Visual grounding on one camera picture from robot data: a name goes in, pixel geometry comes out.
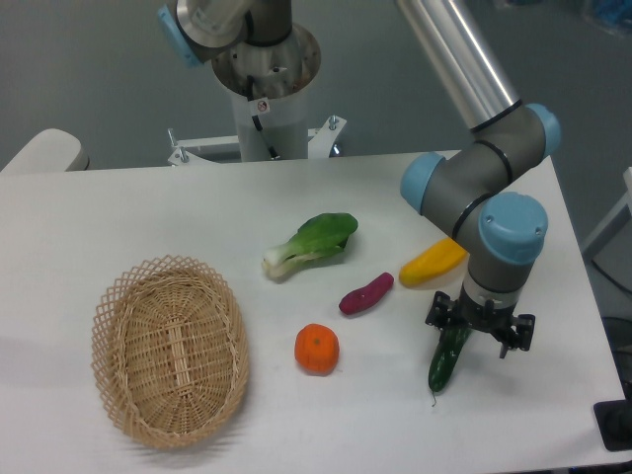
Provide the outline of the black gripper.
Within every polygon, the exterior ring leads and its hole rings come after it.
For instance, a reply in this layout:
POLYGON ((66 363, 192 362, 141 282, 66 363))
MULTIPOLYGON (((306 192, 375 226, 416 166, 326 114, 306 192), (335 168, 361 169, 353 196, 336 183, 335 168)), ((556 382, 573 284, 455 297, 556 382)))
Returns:
POLYGON ((434 294, 425 323, 435 328, 467 326, 488 333, 501 344, 499 358, 508 352, 529 352, 536 318, 532 314, 514 316, 520 291, 497 292, 477 283, 463 283, 457 300, 442 291, 434 294))

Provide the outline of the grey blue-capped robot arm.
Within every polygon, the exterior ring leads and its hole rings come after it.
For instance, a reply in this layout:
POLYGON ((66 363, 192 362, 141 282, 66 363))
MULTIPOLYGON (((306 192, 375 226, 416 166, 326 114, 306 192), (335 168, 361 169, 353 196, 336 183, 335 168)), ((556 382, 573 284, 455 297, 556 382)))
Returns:
MULTIPOLYGON (((451 158, 427 153, 406 169, 403 199, 469 255, 460 294, 434 298, 428 323, 492 335, 504 351, 530 348, 531 315, 515 313, 539 256, 548 220, 510 185, 558 146, 560 125, 519 98, 460 1, 402 1, 399 9, 473 134, 451 158)), ((170 1, 158 13, 174 50, 190 66, 210 64, 233 91, 245 161, 304 158, 307 128, 278 107, 317 73, 313 37, 292 21, 287 1, 170 1)))

